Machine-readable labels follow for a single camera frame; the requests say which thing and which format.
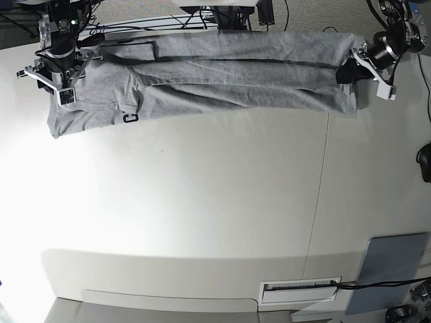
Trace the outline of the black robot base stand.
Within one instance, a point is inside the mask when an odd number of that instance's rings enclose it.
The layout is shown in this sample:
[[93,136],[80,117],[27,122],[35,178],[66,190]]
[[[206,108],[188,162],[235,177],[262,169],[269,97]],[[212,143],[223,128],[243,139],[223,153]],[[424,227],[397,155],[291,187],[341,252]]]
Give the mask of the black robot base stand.
[[261,1],[258,0],[202,0],[173,1],[186,13],[197,13],[199,19],[206,23],[213,22],[219,30],[247,30],[251,27],[252,15]]

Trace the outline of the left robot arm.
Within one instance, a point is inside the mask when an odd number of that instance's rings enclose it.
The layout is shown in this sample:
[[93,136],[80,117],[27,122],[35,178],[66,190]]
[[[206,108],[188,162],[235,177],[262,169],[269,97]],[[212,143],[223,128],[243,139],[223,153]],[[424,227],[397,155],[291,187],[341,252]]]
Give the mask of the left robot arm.
[[395,71],[407,52],[418,54],[428,43],[426,27],[417,21],[419,13],[411,9],[411,1],[379,1],[376,10],[371,1],[367,6],[383,27],[373,36],[369,44],[351,50],[347,61],[337,70],[339,84],[355,83],[362,79],[377,79],[383,71],[389,72],[389,78],[383,80],[392,86]]

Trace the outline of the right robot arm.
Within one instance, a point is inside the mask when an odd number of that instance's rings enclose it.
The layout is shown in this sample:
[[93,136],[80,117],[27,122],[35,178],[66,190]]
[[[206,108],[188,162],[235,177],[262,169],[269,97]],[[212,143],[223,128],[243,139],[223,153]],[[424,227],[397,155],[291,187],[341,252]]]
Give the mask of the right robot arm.
[[16,1],[19,9],[39,17],[40,49],[35,52],[35,66],[18,72],[18,77],[30,76],[38,86],[49,89],[60,100],[75,99],[75,84],[85,77],[85,68],[100,55],[96,47],[103,36],[80,40],[88,27],[93,9],[99,1]]

